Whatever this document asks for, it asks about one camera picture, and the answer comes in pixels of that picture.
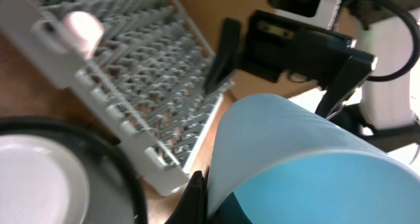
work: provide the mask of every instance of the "gray dish rack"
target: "gray dish rack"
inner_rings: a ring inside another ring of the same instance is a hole
[[[55,35],[67,31],[60,20],[71,11],[90,12],[105,27],[90,60]],[[0,0],[0,30],[119,137],[160,194],[188,182],[232,82],[203,94],[214,53],[178,0]]]

